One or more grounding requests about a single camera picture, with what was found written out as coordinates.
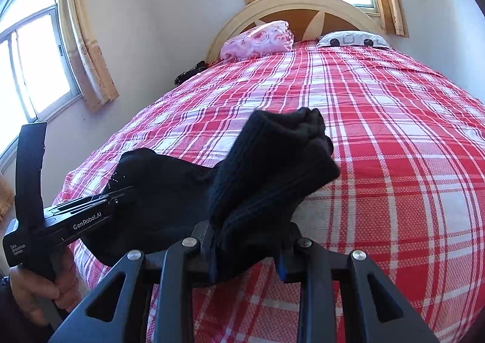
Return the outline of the person's left hand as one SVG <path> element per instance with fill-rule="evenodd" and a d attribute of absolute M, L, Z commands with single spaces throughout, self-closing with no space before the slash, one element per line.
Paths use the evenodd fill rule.
<path fill-rule="evenodd" d="M 61 252 L 60 265 L 55 282 L 21 266 L 10 268 L 13 298 L 24 316 L 39 327 L 46 327 L 48 320 L 40 308 L 38 298 L 54 301 L 59 308 L 67 312 L 72 311 L 81 301 L 74 258 L 68 247 Z"/>

